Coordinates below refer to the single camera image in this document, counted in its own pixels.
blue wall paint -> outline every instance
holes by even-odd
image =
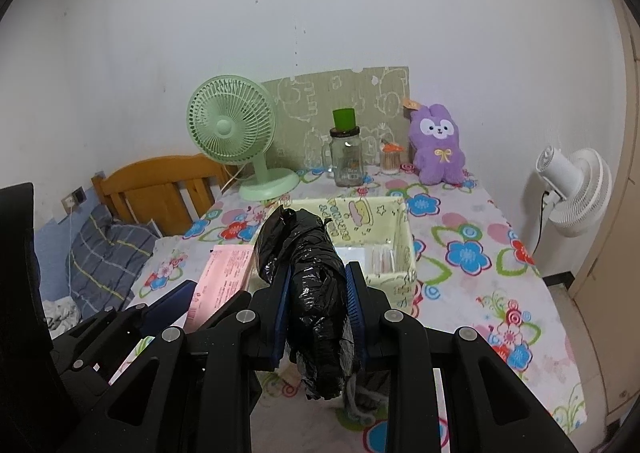
[[[71,241],[99,203],[93,188],[85,192],[86,200],[80,205],[78,211],[59,224],[55,220],[50,220],[34,233],[34,246],[40,264],[40,296],[43,300],[55,301],[69,295],[66,256],[69,253]]]

orange lid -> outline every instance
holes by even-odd
[[[404,151],[404,148],[394,142],[390,142],[382,147],[382,151],[384,151],[385,153],[391,153],[395,151]]]

fan base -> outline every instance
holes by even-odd
[[[270,168],[267,170],[267,181],[258,183],[255,175],[250,176],[240,185],[240,198],[249,202],[270,200],[289,193],[300,182],[300,177],[286,168]]]

white wall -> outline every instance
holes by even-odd
[[[69,0],[68,57],[100,168],[193,152],[185,110],[221,73],[266,81],[408,65],[414,99],[443,102],[468,166],[521,234],[535,231],[547,143],[617,167],[625,108],[610,0]],[[545,274],[583,240],[545,235]]]
[[[0,186],[34,183],[36,229],[96,171],[66,80],[64,8],[14,0],[0,22]]]

plush toy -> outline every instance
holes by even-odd
[[[460,149],[458,126],[441,104],[423,106],[405,99],[411,112],[409,140],[415,148],[414,166],[420,171],[420,182],[433,186],[439,182],[462,184],[465,154]]]

